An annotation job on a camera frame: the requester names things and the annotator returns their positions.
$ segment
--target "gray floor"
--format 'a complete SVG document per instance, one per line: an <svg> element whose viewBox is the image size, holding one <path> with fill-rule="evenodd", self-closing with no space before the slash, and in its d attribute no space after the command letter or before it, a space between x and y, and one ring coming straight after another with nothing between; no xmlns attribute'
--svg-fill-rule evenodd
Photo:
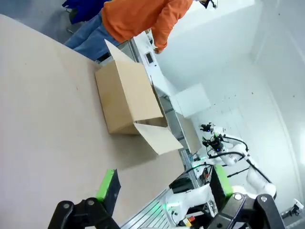
<svg viewBox="0 0 305 229"><path fill-rule="evenodd" d="M0 14L64 43L71 36L66 30L71 24L63 3L64 0L0 0Z"/></svg>

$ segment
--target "person's arm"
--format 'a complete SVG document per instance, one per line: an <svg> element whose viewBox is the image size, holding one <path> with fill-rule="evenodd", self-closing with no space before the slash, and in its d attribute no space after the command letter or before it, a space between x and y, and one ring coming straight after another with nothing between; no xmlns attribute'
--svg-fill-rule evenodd
<svg viewBox="0 0 305 229"><path fill-rule="evenodd" d="M172 0L162 10L152 27L154 45L161 52L167 46L167 38L174 25L190 8L192 0Z"/></svg>

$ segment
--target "bolt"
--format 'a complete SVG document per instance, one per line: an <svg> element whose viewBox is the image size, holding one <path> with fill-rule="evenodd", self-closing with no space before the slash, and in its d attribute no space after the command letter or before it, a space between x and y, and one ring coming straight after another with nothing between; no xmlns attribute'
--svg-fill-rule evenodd
<svg viewBox="0 0 305 229"><path fill-rule="evenodd" d="M267 197L262 196L262 197L261 197L261 200L262 200L263 202L266 202L266 201L267 201Z"/></svg>
<svg viewBox="0 0 305 229"><path fill-rule="evenodd" d="M242 195L240 195L240 194L236 194L236 195L234 196L234 198L235 198L236 200L241 200L243 197L242 197Z"/></svg>
<svg viewBox="0 0 305 229"><path fill-rule="evenodd" d="M89 200L89 201L88 201L88 204L89 204L89 205L93 205L93 204L94 204L94 201L93 201L93 200Z"/></svg>

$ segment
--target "beige tabletop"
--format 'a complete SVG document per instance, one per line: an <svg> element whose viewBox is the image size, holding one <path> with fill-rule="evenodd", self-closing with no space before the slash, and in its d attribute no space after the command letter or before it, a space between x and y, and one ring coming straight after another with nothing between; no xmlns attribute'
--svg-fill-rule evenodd
<svg viewBox="0 0 305 229"><path fill-rule="evenodd" d="M109 135L98 65L0 15L0 228L47 228L58 202L94 197L117 168L119 225L183 172L140 136Z"/></svg>

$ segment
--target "open cardboard box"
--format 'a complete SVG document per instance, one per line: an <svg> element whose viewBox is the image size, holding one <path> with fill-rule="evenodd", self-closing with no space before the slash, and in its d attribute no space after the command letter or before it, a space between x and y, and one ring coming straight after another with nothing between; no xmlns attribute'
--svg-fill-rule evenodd
<svg viewBox="0 0 305 229"><path fill-rule="evenodd" d="M167 128L168 123L145 67L106 44L113 57L95 73L102 108L110 134L141 134L157 154L183 146Z"/></svg>

